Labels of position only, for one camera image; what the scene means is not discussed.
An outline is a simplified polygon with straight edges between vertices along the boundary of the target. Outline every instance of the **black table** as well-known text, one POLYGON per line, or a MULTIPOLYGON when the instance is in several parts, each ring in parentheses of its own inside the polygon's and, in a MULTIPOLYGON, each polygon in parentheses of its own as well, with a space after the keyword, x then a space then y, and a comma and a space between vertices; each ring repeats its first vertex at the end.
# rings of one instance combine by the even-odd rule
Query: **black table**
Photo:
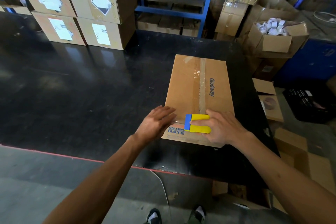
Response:
MULTIPOLYGON (((164 105, 175 54, 225 60, 234 111, 278 154, 238 44, 137 31, 125 51, 49 42, 34 19, 0 13, 0 143, 105 161, 164 105)), ((134 167, 266 186, 232 146, 158 139, 134 167)))

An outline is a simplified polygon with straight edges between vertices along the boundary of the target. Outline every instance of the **hand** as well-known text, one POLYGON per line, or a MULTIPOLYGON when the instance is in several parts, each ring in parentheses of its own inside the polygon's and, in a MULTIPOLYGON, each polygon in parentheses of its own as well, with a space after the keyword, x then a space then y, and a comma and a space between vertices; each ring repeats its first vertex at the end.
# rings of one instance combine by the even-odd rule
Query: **hand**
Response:
POLYGON ((193 120, 190 124, 210 127, 211 133, 202 135, 212 143, 235 144, 241 138, 251 134, 231 112, 215 112, 208 109, 206 113, 210 119, 193 120))
POLYGON ((150 141, 162 137, 165 130, 174 124, 176 114, 173 112, 175 110, 175 108, 162 107, 162 105, 153 109, 134 133, 136 141, 146 145, 150 141))

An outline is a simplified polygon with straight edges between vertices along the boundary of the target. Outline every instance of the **yellow tape dispenser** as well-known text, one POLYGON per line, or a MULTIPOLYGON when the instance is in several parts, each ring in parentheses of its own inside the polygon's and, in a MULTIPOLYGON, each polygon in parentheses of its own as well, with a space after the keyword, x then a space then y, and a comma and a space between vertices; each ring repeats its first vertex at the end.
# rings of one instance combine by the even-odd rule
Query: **yellow tape dispenser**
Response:
POLYGON ((184 121, 184 130, 189 132, 199 132, 208 134, 211 132, 211 128, 208 126, 196 126, 191 125, 190 121, 192 120, 208 120, 210 116, 207 114, 186 114, 184 121))

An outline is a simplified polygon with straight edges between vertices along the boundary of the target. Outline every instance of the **white sock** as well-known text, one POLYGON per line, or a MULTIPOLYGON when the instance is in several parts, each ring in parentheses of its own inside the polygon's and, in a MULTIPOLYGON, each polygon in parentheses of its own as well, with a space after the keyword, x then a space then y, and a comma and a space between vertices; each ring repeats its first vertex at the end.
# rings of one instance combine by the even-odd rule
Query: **white sock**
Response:
POLYGON ((157 217, 158 217, 158 215, 156 213, 153 213, 151 216, 149 216, 148 222, 150 223, 151 219, 154 219, 154 218, 157 218, 157 217))
POLYGON ((204 215, 204 212, 203 212, 203 210, 202 210, 202 207, 199 206, 199 207, 196 209, 196 212, 199 212, 200 214, 202 214, 203 218, 205 219, 205 215, 204 215))

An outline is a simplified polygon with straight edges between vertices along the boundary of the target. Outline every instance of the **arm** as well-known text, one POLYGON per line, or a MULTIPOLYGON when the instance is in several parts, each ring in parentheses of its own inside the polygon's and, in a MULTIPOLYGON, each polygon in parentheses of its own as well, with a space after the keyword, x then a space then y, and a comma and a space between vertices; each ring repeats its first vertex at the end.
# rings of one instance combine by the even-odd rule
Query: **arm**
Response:
POLYGON ((121 148, 75 188, 44 220, 54 223, 101 223, 141 150, 163 135, 176 117, 174 108, 153 109, 121 148))
POLYGON ((207 110, 207 114, 209 120, 191 121, 191 124, 209 126, 211 133, 203 134, 209 141, 231 144, 241 151, 296 222, 335 222, 336 196, 284 163, 248 132, 232 113, 207 110))

